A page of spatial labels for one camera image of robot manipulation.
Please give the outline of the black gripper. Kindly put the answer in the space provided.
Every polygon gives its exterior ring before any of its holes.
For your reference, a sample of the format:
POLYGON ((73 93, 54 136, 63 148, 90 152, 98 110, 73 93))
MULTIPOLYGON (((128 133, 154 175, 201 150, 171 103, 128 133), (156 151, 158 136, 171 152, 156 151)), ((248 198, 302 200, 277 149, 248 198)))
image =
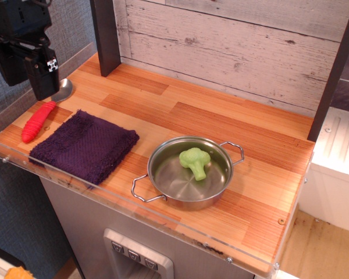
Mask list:
POLYGON ((11 87, 28 79, 38 101, 59 91, 58 61, 45 35, 52 25, 48 10, 51 3, 0 1, 0 46, 8 43, 36 48, 26 55, 24 63, 10 48, 0 48, 0 73, 11 87))

